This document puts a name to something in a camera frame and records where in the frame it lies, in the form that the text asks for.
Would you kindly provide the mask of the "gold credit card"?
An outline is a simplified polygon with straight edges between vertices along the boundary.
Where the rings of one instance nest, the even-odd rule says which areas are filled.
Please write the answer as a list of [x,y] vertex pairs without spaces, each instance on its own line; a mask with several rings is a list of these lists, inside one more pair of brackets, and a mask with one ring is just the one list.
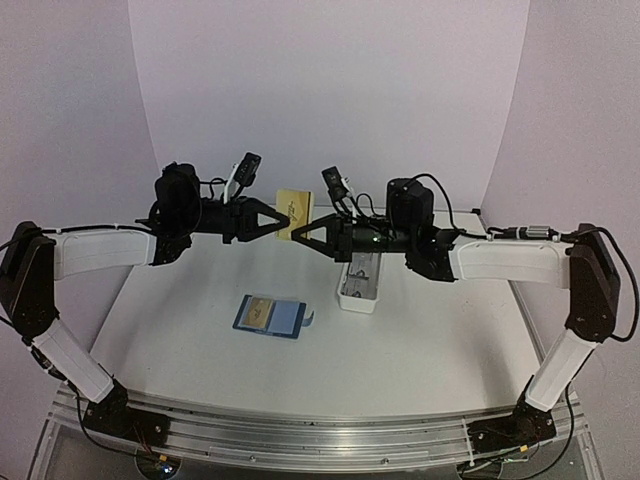
[[279,230],[276,238],[290,241],[293,230],[311,222],[315,196],[311,191],[279,189],[276,193],[276,210],[289,219],[289,226]]
[[270,322],[273,307],[274,301],[272,299],[251,297],[248,301],[241,325],[249,329],[266,330]]

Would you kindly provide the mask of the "blue card holder wallet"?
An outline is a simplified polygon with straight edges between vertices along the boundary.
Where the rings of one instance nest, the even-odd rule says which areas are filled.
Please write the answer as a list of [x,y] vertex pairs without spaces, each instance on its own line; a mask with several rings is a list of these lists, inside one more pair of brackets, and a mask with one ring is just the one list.
[[[241,325],[248,301],[251,297],[267,298],[274,301],[270,322],[266,330],[254,330]],[[271,297],[245,295],[235,316],[232,328],[262,336],[297,340],[303,328],[309,327],[315,313],[307,311],[307,304],[296,300],[284,300]]]

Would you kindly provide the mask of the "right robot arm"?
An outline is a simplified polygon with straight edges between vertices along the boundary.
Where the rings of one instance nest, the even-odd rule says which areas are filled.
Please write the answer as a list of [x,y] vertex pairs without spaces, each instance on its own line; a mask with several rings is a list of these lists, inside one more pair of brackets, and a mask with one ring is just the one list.
[[357,253],[401,253],[406,267],[436,282],[506,280],[546,284],[570,293],[564,329],[527,382],[513,411],[467,428],[477,453],[511,450],[556,435],[551,410],[595,348],[614,338],[621,280],[611,233],[582,223],[570,233],[550,227],[490,228],[470,233],[435,225],[431,189],[422,176],[388,182],[382,215],[366,215],[335,168],[323,173],[334,211],[294,229],[293,241],[337,263]]

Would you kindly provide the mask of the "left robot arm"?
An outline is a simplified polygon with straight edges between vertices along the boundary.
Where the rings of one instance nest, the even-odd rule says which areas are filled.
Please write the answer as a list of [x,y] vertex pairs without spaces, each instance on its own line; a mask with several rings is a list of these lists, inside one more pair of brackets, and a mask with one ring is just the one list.
[[166,166],[146,218],[134,225],[44,228],[21,222],[2,245],[1,306],[39,366],[76,398],[85,432],[137,443],[149,451],[167,442],[170,419],[134,407],[128,389],[90,353],[58,308],[59,285],[136,267],[163,267],[191,247],[196,234],[225,244],[251,242],[286,228],[286,215],[244,195],[260,164],[249,154],[228,179],[199,179],[193,165]]

